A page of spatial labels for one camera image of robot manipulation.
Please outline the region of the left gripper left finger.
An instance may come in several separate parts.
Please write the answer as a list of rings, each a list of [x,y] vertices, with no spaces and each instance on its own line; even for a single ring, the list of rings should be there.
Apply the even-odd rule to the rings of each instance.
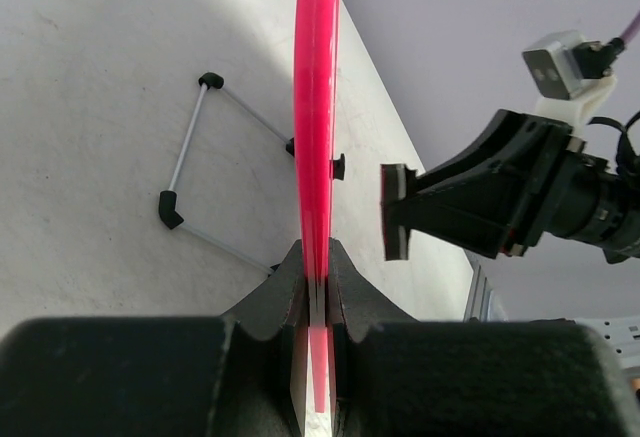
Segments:
[[[217,316],[35,318],[1,341],[5,436],[300,436],[302,247]]]

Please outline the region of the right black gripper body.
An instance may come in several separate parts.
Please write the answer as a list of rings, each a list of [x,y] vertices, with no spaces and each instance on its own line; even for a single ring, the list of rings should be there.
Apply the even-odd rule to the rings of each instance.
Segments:
[[[567,124],[525,115],[518,168],[524,196],[501,252],[522,256],[543,233],[590,245],[602,241],[608,222],[608,162],[584,152]]]

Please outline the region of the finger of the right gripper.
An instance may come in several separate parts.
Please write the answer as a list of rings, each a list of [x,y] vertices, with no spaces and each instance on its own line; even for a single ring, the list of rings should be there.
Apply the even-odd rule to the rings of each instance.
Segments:
[[[400,217],[410,230],[494,258],[525,190],[518,168],[524,115],[496,112],[467,148],[423,174],[416,171],[414,193],[402,202]]]

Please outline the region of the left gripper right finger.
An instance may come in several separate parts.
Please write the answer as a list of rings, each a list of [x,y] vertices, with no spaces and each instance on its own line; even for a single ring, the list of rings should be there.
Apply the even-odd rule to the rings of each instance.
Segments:
[[[639,404],[611,347],[559,322],[420,321],[330,243],[337,436],[635,436]]]

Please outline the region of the pink framed whiteboard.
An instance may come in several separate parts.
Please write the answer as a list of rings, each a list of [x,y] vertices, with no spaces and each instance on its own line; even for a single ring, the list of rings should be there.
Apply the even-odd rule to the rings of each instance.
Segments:
[[[340,0],[297,0],[294,28],[294,155],[314,411],[328,405],[326,294],[332,225]]]

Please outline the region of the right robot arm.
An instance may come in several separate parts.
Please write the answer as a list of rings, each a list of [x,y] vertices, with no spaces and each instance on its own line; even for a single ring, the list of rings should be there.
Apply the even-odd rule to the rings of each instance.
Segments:
[[[424,174],[381,167],[386,260],[406,260],[412,231],[495,259],[521,257],[544,233],[602,249],[609,264],[639,255],[639,156],[620,133],[616,171],[560,121],[501,109],[460,154]]]

